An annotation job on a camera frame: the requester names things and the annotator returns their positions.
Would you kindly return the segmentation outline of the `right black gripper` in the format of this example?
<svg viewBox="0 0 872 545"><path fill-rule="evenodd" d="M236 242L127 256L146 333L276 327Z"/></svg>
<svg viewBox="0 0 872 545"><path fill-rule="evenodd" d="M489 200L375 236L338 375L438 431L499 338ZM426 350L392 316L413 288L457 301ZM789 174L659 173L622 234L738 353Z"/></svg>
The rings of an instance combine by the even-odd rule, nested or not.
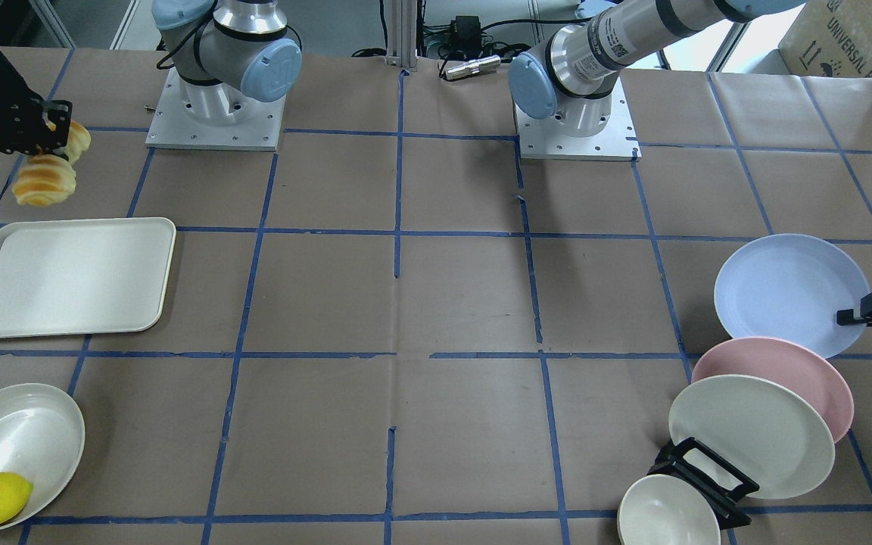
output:
<svg viewBox="0 0 872 545"><path fill-rule="evenodd" d="M0 152L69 160L72 110L69 101L42 100L0 51Z"/></svg>

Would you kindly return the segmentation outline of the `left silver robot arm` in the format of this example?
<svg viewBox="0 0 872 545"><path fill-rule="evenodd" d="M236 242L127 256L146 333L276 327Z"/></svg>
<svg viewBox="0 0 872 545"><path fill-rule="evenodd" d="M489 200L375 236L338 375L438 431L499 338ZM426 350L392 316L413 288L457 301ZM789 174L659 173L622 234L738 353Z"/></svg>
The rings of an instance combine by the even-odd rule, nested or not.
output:
<svg viewBox="0 0 872 545"><path fill-rule="evenodd" d="M522 160L543 338L650 325L685 346L720 334L720 259L803 232L872 257L872 77L634 71L641 53L761 1L626 1L512 63L518 106L554 120L625 80L643 156ZM862 263L872 273L872 263Z"/></svg>

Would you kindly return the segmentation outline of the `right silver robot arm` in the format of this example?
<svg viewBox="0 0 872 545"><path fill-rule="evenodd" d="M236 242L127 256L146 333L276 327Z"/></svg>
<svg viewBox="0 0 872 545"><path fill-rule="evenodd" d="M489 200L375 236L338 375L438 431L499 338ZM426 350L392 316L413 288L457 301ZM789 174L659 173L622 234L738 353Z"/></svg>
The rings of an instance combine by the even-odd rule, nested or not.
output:
<svg viewBox="0 0 872 545"><path fill-rule="evenodd" d="M302 65L274 1L156 1L167 80L146 145L194 151L276 151L288 91ZM91 137L73 106L35 93L0 51L0 152L73 163Z"/></svg>

